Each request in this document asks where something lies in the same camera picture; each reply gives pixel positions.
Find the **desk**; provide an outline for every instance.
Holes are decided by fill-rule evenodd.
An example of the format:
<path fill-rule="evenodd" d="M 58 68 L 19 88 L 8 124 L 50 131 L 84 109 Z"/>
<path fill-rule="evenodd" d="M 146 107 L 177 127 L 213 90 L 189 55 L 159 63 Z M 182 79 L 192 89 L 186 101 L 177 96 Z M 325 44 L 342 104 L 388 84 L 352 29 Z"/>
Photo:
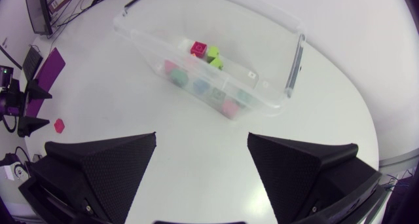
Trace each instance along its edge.
<path fill-rule="evenodd" d="M 56 40 L 67 64 L 50 90 L 53 98 L 38 114 L 51 123 L 25 138 L 33 156 L 45 155 L 46 141 L 77 143 L 155 131 L 157 147 L 127 223 L 276 223 L 247 149 L 249 132 L 356 143 L 358 157 L 378 168 L 376 134 L 365 102 L 317 50 L 304 49 L 302 70 L 283 114 L 248 114 L 230 121 L 155 75 L 134 45 L 113 31 L 113 17 L 129 1 L 100 3 Z M 46 56 L 51 42 L 38 37 L 34 45 Z M 57 118 L 65 124 L 62 134 L 54 130 Z"/>

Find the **keyboard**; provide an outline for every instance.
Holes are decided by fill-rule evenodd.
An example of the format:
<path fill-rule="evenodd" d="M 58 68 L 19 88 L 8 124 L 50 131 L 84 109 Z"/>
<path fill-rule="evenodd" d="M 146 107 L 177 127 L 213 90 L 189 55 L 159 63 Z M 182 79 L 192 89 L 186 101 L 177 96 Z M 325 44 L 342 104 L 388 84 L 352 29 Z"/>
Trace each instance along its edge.
<path fill-rule="evenodd" d="M 35 48 L 31 47 L 22 66 L 27 81 L 30 81 L 34 78 L 41 62 L 42 56 L 37 52 L 37 50 L 35 50 Z"/>

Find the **clear plastic bin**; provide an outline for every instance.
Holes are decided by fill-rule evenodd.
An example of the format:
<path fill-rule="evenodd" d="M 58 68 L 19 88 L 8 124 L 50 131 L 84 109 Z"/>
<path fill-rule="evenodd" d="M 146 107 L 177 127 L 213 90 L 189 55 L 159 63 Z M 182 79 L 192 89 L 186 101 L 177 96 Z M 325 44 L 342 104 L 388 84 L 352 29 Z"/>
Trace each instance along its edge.
<path fill-rule="evenodd" d="M 258 0 L 139 0 L 114 25 L 158 75 L 230 119 L 281 112 L 305 42 L 298 19 Z M 203 58 L 191 55 L 195 41 L 207 44 Z"/>

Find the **pink block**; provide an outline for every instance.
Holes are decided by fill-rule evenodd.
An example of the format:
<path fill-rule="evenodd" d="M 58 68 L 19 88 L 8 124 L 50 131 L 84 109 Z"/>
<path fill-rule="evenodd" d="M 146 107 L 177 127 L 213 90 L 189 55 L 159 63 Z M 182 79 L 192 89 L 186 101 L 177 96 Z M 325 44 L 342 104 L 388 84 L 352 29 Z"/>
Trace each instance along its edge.
<path fill-rule="evenodd" d="M 63 120 L 57 119 L 57 121 L 54 123 L 54 127 L 55 131 L 61 134 L 65 128 Z"/>
<path fill-rule="evenodd" d="M 178 66 L 174 64 L 172 61 L 164 60 L 164 72 L 166 74 L 170 74 L 170 72 L 176 68 L 178 68 Z"/>
<path fill-rule="evenodd" d="M 237 112 L 240 110 L 240 107 L 234 103 L 232 100 L 226 100 L 223 104 L 223 115 L 232 119 L 236 116 Z"/>
<path fill-rule="evenodd" d="M 191 48 L 191 54 L 196 54 L 196 57 L 203 58 L 206 50 L 206 44 L 195 41 L 194 45 Z"/>

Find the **purple folder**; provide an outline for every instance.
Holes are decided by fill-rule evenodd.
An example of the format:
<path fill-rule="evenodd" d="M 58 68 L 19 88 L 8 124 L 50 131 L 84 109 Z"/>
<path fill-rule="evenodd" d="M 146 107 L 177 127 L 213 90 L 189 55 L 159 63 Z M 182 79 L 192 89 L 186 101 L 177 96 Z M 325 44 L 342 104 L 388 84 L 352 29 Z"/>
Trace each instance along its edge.
<path fill-rule="evenodd" d="M 61 57 L 61 54 L 58 52 L 57 48 L 54 48 L 36 76 L 36 79 L 39 81 L 38 85 L 49 92 L 52 84 L 55 79 L 57 79 L 64 66 L 65 62 Z M 31 100 L 27 105 L 25 116 L 36 117 L 43 102 L 44 100 Z"/>

